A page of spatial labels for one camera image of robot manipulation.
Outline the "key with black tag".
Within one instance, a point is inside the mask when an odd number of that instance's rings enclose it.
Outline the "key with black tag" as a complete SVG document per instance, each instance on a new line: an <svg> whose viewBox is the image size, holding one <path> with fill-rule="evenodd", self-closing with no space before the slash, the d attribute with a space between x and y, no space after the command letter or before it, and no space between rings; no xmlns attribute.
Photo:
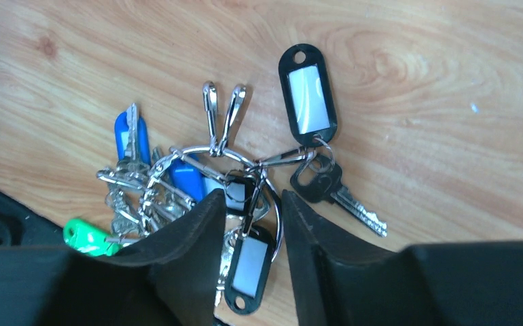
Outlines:
<svg viewBox="0 0 523 326"><path fill-rule="evenodd" d="M338 119L325 58L308 43L291 46L278 62L278 76L293 138L303 147L324 147L290 178L292 188L307 202L340 205L380 237L387 225L367 210L342 183L343 171L329 143L337 133Z"/></svg>

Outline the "keyring with key bunch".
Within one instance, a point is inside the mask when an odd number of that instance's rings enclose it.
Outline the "keyring with key bunch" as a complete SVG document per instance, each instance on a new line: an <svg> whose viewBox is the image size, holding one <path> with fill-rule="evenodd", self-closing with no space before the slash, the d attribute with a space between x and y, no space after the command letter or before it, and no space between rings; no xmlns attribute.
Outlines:
<svg viewBox="0 0 523 326"><path fill-rule="evenodd" d="M113 168L99 170L97 178L108 187L106 204L114 212L111 231L74 218L65 224L63 238L82 253L112 256L190 213L219 189L226 219L235 218L238 224L223 235L216 299L225 301L235 313L248 315L261 305L270 266L283 241L281 200L267 169L308 162L315 152L299 147L252 162L228 147L247 87L234 88L222 131L217 129L218 94L213 82L204 83L202 98L208 144L174 147L169 154L149 149L150 164L132 154Z"/></svg>

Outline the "key with blue tag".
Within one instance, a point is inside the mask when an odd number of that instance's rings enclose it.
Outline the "key with blue tag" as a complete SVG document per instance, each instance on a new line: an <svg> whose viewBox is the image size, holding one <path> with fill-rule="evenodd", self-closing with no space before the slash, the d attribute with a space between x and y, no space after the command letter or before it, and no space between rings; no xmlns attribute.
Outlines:
<svg viewBox="0 0 523 326"><path fill-rule="evenodd" d="M116 117L114 135L119 160L134 154L135 158L150 164L147 125L136 103L132 103L127 110Z"/></svg>

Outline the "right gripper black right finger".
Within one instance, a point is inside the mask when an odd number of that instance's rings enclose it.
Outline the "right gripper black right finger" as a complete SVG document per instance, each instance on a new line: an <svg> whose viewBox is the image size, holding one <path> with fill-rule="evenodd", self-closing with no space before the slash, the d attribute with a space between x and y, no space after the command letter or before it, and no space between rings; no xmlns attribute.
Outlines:
<svg viewBox="0 0 523 326"><path fill-rule="evenodd" d="M392 252L282 199L300 325L523 325L523 241Z"/></svg>

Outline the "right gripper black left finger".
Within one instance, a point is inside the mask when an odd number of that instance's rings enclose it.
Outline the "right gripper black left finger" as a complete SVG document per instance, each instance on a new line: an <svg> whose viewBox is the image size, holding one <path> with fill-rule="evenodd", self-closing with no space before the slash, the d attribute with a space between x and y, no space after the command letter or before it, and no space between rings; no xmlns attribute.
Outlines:
<svg viewBox="0 0 523 326"><path fill-rule="evenodd" d="M223 193L107 257L0 247L0 325L211 325Z"/></svg>

